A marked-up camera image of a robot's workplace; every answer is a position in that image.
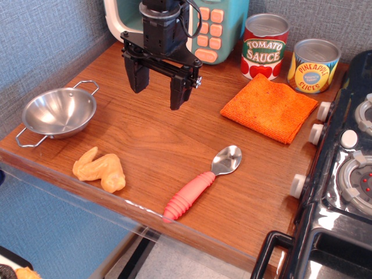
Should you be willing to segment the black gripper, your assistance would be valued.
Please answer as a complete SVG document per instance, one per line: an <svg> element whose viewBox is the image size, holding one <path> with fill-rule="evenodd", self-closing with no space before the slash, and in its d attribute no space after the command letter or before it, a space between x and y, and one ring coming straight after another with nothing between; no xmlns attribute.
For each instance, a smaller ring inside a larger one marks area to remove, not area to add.
<svg viewBox="0 0 372 279"><path fill-rule="evenodd" d="M180 14L170 17L142 15L143 33L124 31L123 58L131 89L137 94L149 85L149 71L171 78L170 109L179 110L192 88L201 85L202 62L187 48Z"/></svg>

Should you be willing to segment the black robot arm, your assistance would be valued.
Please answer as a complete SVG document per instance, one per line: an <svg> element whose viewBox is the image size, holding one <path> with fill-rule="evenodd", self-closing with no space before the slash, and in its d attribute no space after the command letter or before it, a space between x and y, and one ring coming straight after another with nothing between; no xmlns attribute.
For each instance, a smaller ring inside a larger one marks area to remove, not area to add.
<svg viewBox="0 0 372 279"><path fill-rule="evenodd" d="M143 32L121 34L131 89L135 93L144 90L151 70L169 77L171 110L178 110L189 100L192 89L201 84L199 69L203 63L187 48L187 41L196 38L202 26L189 33L190 8L201 13L194 1L142 1Z"/></svg>

